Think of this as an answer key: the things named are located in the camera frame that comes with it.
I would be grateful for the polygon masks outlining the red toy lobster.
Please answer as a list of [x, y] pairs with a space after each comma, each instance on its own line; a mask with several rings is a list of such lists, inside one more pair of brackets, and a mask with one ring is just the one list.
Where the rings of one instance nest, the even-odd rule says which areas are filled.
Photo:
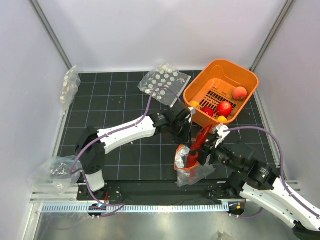
[[212, 123], [207, 123], [197, 134], [188, 153], [186, 166], [190, 170], [190, 179], [196, 175], [196, 167], [203, 167], [207, 161], [208, 148], [205, 147], [207, 136], [213, 128]]

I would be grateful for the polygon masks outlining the orange zip top bag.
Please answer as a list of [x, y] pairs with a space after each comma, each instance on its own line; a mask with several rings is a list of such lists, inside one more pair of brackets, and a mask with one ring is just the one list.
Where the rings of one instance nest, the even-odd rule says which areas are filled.
[[180, 188], [194, 185], [215, 171], [215, 168], [208, 163], [201, 165], [196, 162], [193, 166], [187, 167], [189, 151], [187, 146], [180, 144], [174, 156], [174, 170], [177, 174], [175, 183]]

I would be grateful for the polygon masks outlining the red toy apple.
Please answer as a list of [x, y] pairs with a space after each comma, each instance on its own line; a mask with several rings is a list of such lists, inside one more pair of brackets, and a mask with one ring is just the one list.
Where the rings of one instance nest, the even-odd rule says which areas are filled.
[[228, 101], [222, 101], [216, 107], [216, 115], [227, 118], [233, 110], [232, 105]]

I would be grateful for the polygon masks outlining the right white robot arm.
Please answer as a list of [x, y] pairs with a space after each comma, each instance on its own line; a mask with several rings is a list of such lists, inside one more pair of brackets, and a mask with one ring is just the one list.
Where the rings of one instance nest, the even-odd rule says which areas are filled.
[[216, 198], [243, 198], [272, 213], [300, 240], [320, 238], [320, 210], [284, 185], [280, 172], [256, 158], [255, 151], [239, 141], [231, 148], [208, 141], [196, 151], [197, 161], [217, 162], [232, 170], [222, 186], [211, 192]]

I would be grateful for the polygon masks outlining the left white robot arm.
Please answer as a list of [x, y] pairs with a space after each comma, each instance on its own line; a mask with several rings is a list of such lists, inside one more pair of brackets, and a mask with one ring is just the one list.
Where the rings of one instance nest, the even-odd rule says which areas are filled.
[[172, 107], [145, 113], [116, 127], [99, 130], [87, 127], [75, 146], [75, 152], [89, 187], [88, 194], [94, 200], [101, 200], [106, 195], [102, 164], [107, 154], [130, 142], [159, 134], [171, 134], [176, 144], [189, 143], [195, 113], [195, 107], [185, 108], [177, 102]]

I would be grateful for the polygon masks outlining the white dotted zip bag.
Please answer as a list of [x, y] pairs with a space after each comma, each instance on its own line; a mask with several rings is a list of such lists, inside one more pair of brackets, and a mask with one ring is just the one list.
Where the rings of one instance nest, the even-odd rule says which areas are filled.
[[148, 72], [138, 88], [161, 104], [173, 107], [190, 80], [190, 75], [180, 72], [169, 63], [163, 63]]

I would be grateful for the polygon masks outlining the blue zip clear bag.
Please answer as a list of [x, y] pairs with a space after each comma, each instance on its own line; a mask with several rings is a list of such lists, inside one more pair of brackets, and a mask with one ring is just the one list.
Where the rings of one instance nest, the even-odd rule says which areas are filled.
[[62, 195], [77, 183], [82, 165], [78, 161], [71, 168], [76, 156], [54, 156], [40, 165], [28, 178], [28, 183], [37, 192]]

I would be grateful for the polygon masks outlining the yellow toy fruit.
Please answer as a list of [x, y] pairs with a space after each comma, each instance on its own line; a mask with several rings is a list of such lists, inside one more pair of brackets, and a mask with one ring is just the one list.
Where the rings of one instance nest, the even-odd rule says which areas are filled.
[[225, 116], [221, 115], [221, 116], [219, 116], [219, 117], [217, 118], [217, 121], [219, 121], [219, 122], [227, 122], [228, 119], [227, 119]]
[[195, 100], [190, 101], [189, 104], [190, 104], [192, 107], [196, 108], [196, 109], [200, 109], [200, 108], [201, 108], [200, 104], [199, 104], [197, 101], [195, 101]]

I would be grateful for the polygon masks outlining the small red toy fruit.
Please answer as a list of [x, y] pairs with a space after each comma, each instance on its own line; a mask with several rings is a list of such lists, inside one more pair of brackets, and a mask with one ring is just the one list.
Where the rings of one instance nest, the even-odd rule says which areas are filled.
[[214, 114], [215, 114], [214, 110], [212, 108], [210, 108], [210, 107], [207, 107], [207, 106], [202, 107], [201, 111], [203, 113], [205, 113], [206, 115], [208, 115], [210, 118], [212, 118], [214, 116]]

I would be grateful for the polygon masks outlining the orange plastic basket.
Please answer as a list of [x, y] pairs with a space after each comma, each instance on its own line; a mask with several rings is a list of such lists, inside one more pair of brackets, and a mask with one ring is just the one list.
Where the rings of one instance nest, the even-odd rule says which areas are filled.
[[[259, 79], [253, 72], [229, 60], [216, 59], [194, 76], [194, 80], [183, 92], [183, 99], [187, 107], [190, 102], [196, 101], [201, 108], [211, 108], [214, 113], [221, 102], [229, 102], [232, 112], [224, 122], [229, 125], [236, 120], [258, 85]], [[247, 97], [242, 101], [237, 101], [232, 96], [237, 87], [243, 87], [247, 91]]]

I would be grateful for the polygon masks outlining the toy peach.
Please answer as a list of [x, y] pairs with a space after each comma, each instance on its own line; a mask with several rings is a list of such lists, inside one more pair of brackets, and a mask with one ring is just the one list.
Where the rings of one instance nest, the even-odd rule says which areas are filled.
[[243, 102], [248, 96], [246, 88], [239, 86], [236, 87], [232, 92], [232, 99], [234, 101]]

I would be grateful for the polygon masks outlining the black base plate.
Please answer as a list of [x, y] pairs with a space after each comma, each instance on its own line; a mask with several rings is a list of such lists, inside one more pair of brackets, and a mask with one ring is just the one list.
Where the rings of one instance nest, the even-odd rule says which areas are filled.
[[106, 181], [93, 195], [110, 204], [137, 206], [215, 205], [222, 201], [242, 200], [245, 182], [240, 177], [205, 179], [193, 185], [177, 186], [174, 180]]

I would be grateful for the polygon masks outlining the clear bag at wall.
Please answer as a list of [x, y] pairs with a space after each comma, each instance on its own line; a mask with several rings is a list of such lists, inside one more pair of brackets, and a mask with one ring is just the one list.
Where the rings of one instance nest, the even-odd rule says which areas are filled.
[[60, 90], [59, 100], [62, 104], [63, 114], [73, 103], [77, 92], [79, 91], [79, 87], [81, 84], [80, 75], [78, 72], [78, 66], [74, 65], [70, 68], [63, 78], [62, 87]]

